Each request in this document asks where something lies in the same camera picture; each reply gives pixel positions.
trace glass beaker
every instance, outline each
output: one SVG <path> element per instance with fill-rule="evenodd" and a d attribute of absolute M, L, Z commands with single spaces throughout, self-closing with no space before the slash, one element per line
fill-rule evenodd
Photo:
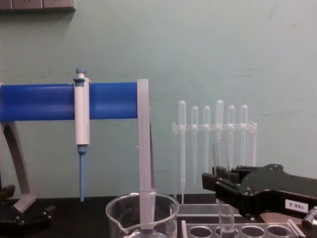
<path fill-rule="evenodd" d="M 178 202 L 156 192 L 134 192 L 106 207 L 110 238 L 176 238 Z"/>

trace pipette rack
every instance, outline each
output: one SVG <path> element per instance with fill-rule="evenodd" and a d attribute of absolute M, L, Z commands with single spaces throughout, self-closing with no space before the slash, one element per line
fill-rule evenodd
<path fill-rule="evenodd" d="M 229 169 L 233 166 L 256 166 L 257 152 L 257 124 L 248 119 L 248 107 L 240 107 L 240 120 L 236 121 L 236 110 L 234 105 L 227 107 L 226 123 L 224 123 L 224 102 L 217 100 L 215 104 L 215 122 L 211 123 L 211 110 L 204 106 L 202 122 L 199 123 L 199 108 L 193 106 L 191 109 L 191 122 L 186 123 L 186 102 L 181 100 L 178 107 L 178 120 L 172 124 L 172 166 L 173 166 L 173 195 L 176 198 L 178 192 L 185 192 L 185 171 L 188 170 L 188 160 L 192 161 L 194 182 L 193 186 L 202 187 L 201 182 L 196 184 L 196 177 L 200 178 L 203 172 L 211 172 L 212 169 L 212 140 L 224 140 L 228 145 Z M 188 146 L 185 137 L 190 137 L 192 146 Z M 204 163 L 203 170 L 198 170 L 200 163 Z M 181 189 L 178 189 L 179 175 Z"/>

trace test tube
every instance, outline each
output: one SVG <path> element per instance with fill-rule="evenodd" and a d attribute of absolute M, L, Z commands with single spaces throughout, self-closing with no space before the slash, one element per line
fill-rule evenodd
<path fill-rule="evenodd" d="M 196 171 L 197 171 L 197 128 L 198 127 L 198 107 L 192 107 L 192 129 L 193 129 L 193 175 L 194 186 L 196 186 Z"/>
<path fill-rule="evenodd" d="M 228 132 L 228 161 L 229 161 L 229 170 L 233 167 L 233 130 L 234 124 L 236 121 L 236 108 L 234 105 L 228 107 L 227 113 L 227 124 L 229 125 Z"/>
<path fill-rule="evenodd" d="M 240 124 L 241 124 L 241 165 L 246 165 L 246 141 L 247 141 L 247 123 L 248 123 L 248 106 L 242 105 L 240 108 Z"/>
<path fill-rule="evenodd" d="M 205 126 L 205 144 L 204 144 L 204 161 L 205 161 L 205 173 L 208 173 L 209 166 L 209 125 L 210 125 L 210 107 L 204 106 L 203 112 L 203 124 Z"/>
<path fill-rule="evenodd" d="M 228 148 L 225 141 L 217 140 L 212 144 L 212 155 L 214 164 L 214 173 L 216 174 L 216 167 L 221 166 L 229 168 L 228 161 Z M 219 224 L 220 224 L 220 235 L 222 238 L 235 238 L 234 229 L 234 216 L 233 208 L 217 199 L 218 212 L 219 212 Z"/>
<path fill-rule="evenodd" d="M 185 132 L 186 132 L 186 102 L 184 100 L 179 101 L 178 103 L 178 124 L 180 130 L 180 177 L 181 177 L 181 193 L 182 193 L 182 203 L 184 203 L 184 193 L 185 193 L 185 157 L 186 157 L 186 148 L 185 148 Z"/>

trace electrical outlet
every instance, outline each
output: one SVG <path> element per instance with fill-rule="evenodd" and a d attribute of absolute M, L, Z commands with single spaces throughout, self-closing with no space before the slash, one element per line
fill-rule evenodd
<path fill-rule="evenodd" d="M 14 10 L 42 9 L 42 0 L 12 0 Z"/>
<path fill-rule="evenodd" d="M 74 8 L 73 0 L 43 0 L 43 8 Z"/>
<path fill-rule="evenodd" d="M 12 10 L 12 0 L 0 0 L 0 10 Z"/>

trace pipette holder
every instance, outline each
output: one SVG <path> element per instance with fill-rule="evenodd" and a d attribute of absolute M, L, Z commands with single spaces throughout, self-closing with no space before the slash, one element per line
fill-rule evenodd
<path fill-rule="evenodd" d="M 248 120 L 248 107 L 246 105 L 242 105 L 240 108 L 240 121 L 237 123 L 235 121 L 235 107 L 230 105 L 227 110 L 227 118 L 225 118 L 226 123 L 224 121 L 224 109 L 223 109 L 223 101 L 217 100 L 215 106 L 215 123 L 211 123 L 210 118 L 210 108 L 208 106 L 204 107 L 204 110 L 200 109 L 200 112 L 204 111 L 204 115 L 202 113 L 199 114 L 200 118 L 203 118 L 203 123 L 193 124 L 194 121 L 197 121 L 197 110 L 198 108 L 193 105 L 192 107 L 192 121 L 182 119 L 181 121 L 186 121 L 186 125 L 179 125 L 176 123 L 172 124 L 172 166 L 173 166 L 173 195 L 176 198 L 176 195 L 180 193 L 180 176 L 182 175 L 181 168 L 181 156 L 179 154 L 179 150 L 186 151 L 186 171 L 191 170 L 192 160 L 194 158 L 193 151 L 197 150 L 197 172 L 192 171 L 194 176 L 197 178 L 201 178 L 201 174 L 203 172 L 210 172 L 213 167 L 212 163 L 212 143 L 216 140 L 224 140 L 228 144 L 228 155 L 229 158 L 229 169 L 233 165 L 248 165 L 248 166 L 256 166 L 256 152 L 257 152 L 257 124 L 251 120 Z M 186 109 L 181 108 L 182 113 L 179 113 L 179 117 L 187 117 Z M 181 131 L 185 132 L 186 135 L 186 144 L 180 145 L 179 140 L 181 135 Z M 188 142 L 191 141 L 192 135 L 196 133 L 198 137 L 198 142 L 196 144 L 193 141 L 193 144 L 190 145 Z M 202 188 L 201 180 L 197 180 L 197 184 L 195 184 L 196 178 L 194 178 L 194 182 L 192 182 L 192 178 L 186 176 L 186 184 L 191 186 L 199 186 Z M 195 209 L 197 210 L 197 206 L 192 204 L 181 204 L 180 215 L 182 210 L 186 211 L 187 215 L 190 215 L 190 206 L 193 206 L 192 214 L 195 215 Z"/>

